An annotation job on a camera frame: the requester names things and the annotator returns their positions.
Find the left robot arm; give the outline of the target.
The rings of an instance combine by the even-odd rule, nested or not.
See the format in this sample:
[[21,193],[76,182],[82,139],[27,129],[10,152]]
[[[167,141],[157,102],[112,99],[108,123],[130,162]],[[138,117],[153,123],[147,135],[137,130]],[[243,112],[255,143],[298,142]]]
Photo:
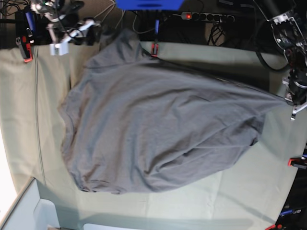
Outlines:
[[258,32],[268,22],[277,46],[283,51],[287,64],[275,69],[263,58],[259,48],[256,55],[263,67],[271,72],[289,71],[283,79],[286,86],[284,99],[293,106],[291,120],[307,108],[307,16],[303,15],[294,0],[255,0],[255,6],[264,16],[254,33],[254,45]]

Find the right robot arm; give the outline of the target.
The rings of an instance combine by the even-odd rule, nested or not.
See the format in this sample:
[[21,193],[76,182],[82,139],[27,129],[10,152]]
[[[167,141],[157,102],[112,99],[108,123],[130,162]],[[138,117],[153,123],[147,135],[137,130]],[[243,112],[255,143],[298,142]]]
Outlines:
[[78,11],[84,7],[82,0],[33,0],[31,10],[48,20],[46,30],[51,39],[50,54],[63,56],[69,44],[92,46],[99,42],[101,24],[93,17],[79,19]]

